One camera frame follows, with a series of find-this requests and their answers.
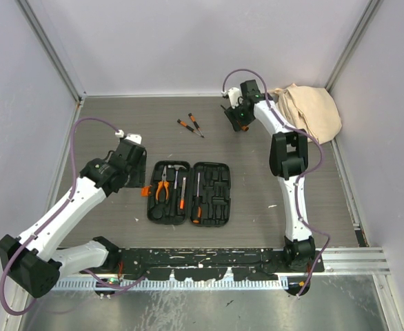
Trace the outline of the black plastic tool case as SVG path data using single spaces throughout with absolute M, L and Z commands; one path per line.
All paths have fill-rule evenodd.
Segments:
M 160 202 L 155 200 L 155 192 L 164 166 L 179 164 L 184 168 L 179 170 L 177 182 L 176 214 L 169 217 L 170 199 L 174 183 L 174 169 L 168 168 L 167 180 L 170 183 L 170 198 L 165 199 L 162 192 Z M 199 224 L 192 222 L 193 200 L 196 196 L 197 173 L 201 173 L 200 181 L 200 203 L 201 221 Z M 185 189 L 185 207 L 179 209 L 181 198 L 181 187 L 183 177 L 187 177 Z M 141 195 L 148 198 L 147 217 L 150 221 L 163 225 L 181 225 L 185 221 L 199 227 L 221 227 L 230 220 L 231 197 L 230 190 L 232 180 L 230 167 L 225 163 L 197 162 L 190 165 L 187 161 L 159 161 L 154 165 L 150 184 L 144 187 Z

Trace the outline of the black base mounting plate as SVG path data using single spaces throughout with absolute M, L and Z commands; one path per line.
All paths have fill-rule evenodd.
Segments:
M 119 253 L 113 268 L 98 267 L 95 274 L 121 273 L 126 280 L 145 276 L 153 281 L 216 281 L 231 271 L 234 281 L 277 280 L 282 273 L 301 273 L 307 266 L 286 265 L 283 253 L 271 248 L 130 248 Z

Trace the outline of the beige cloth bag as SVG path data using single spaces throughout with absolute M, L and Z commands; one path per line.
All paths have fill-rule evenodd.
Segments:
M 324 88 L 291 84 L 276 88 L 268 98 L 277 98 L 273 109 L 279 117 L 296 129 L 305 130 L 320 144 L 331 141 L 341 130 L 342 123 L 337 106 Z

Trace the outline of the small precision screwdriver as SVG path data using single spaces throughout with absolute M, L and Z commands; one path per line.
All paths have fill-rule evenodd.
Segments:
M 201 130 L 199 124 L 197 123 L 197 121 L 196 121 L 194 115 L 193 115 L 192 113 L 188 113 L 188 116 L 189 116 L 189 118 L 191 119 L 192 123 L 194 124 L 194 127 L 195 127 L 196 130 L 198 131 L 199 135 L 200 135 L 202 138 L 205 138 L 205 136 L 203 135 L 202 130 Z
M 186 128 L 187 130 L 189 130 L 190 132 L 195 133 L 195 134 L 198 134 L 198 132 L 197 132 L 194 128 L 192 128 L 191 126 L 189 126 L 186 122 L 184 122 L 184 121 L 182 121 L 182 120 L 180 120 L 180 119 L 177 119 L 176 122 L 177 122 L 178 124 L 180 124 L 181 126 L 183 126 L 184 128 Z

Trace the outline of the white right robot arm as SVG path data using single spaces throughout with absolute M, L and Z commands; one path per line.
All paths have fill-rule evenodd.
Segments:
M 223 91 L 222 97 L 230 102 L 224 113 L 234 131 L 248 130 L 257 119 L 270 134 L 270 170 L 278 179 L 285 208 L 283 261 L 287 269 L 298 272 L 314 260 L 316 252 L 312 231 L 306 226 L 305 180 L 301 177 L 308 167 L 307 137 L 293 130 L 277 104 L 259 90 L 255 80 Z

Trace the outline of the orange black pliers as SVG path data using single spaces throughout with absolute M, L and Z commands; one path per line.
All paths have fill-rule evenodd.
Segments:
M 165 165 L 163 167 L 163 171 L 161 174 L 161 180 L 160 180 L 160 182 L 158 182 L 158 186 L 157 186 L 156 192 L 155 192 L 156 202 L 160 202 L 160 196 L 161 196 L 162 192 L 165 193 L 164 201 L 167 201 L 170 198 L 170 190 L 169 190 L 170 183 L 167 180 L 167 170 L 168 170 L 168 167 Z

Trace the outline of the black handled screwdriver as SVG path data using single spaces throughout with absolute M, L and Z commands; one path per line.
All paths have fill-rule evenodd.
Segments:
M 196 196 L 193 200 L 193 208 L 192 208 L 192 222 L 195 224 L 199 224 L 201 221 L 200 181 L 201 181 L 201 173 L 198 172 L 196 183 Z

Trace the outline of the black handled claw hammer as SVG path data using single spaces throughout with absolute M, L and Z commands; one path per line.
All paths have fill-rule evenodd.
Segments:
M 172 195 L 171 195 L 171 199 L 170 199 L 170 213 L 169 213 L 169 217 L 174 217 L 176 214 L 177 182 L 178 182 L 179 170 L 181 168 L 184 168 L 184 166 L 179 165 L 179 164 L 174 164 L 174 165 L 168 165 L 168 168 L 174 169 L 174 183 L 172 186 L 173 189 L 172 189 Z

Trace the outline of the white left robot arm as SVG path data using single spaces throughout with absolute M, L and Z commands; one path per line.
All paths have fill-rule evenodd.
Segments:
M 73 248 L 59 249 L 70 231 L 112 193 L 140 188 L 145 181 L 146 149 L 141 136 L 129 134 L 105 161 L 93 159 L 77 182 L 32 227 L 18 237 L 0 240 L 0 260 L 7 275 L 34 298 L 46 295 L 59 279 L 86 269 L 114 272 L 121 258 L 119 248 L 95 237 Z

